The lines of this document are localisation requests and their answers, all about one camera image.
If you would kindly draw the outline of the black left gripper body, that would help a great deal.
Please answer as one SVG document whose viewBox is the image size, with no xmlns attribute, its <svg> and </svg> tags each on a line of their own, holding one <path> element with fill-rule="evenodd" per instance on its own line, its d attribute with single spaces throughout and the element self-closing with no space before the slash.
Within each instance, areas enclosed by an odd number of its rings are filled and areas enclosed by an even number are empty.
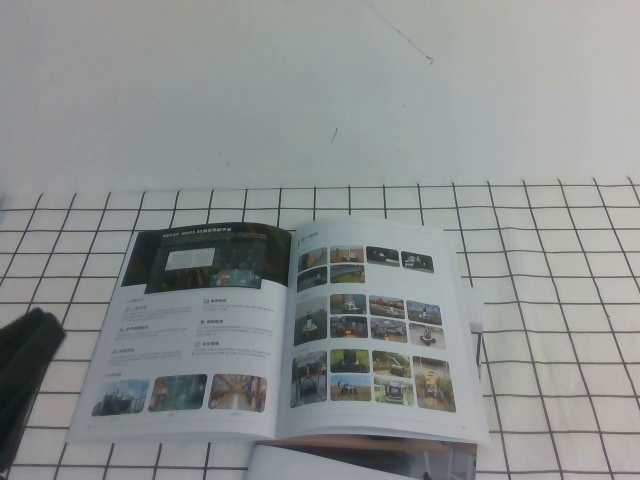
<svg viewBox="0 0 640 480">
<path fill-rule="evenodd" d="M 1 452 L 9 453 L 16 443 L 25 409 L 33 396 L 37 362 L 33 358 L 12 358 L 1 369 Z"/>
</svg>

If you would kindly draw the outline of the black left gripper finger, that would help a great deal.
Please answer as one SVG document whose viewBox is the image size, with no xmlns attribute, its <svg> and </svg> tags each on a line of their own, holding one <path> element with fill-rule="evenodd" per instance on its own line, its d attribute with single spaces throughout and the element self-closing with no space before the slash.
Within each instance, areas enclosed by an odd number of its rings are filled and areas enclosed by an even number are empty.
<svg viewBox="0 0 640 480">
<path fill-rule="evenodd" d="M 29 325 L 27 333 L 21 348 L 20 366 L 25 382 L 31 388 L 36 388 L 66 334 L 56 317 L 35 319 Z"/>
<path fill-rule="evenodd" d="M 51 315 L 36 308 L 1 329 L 1 362 L 8 363 L 47 343 Z"/>
</svg>

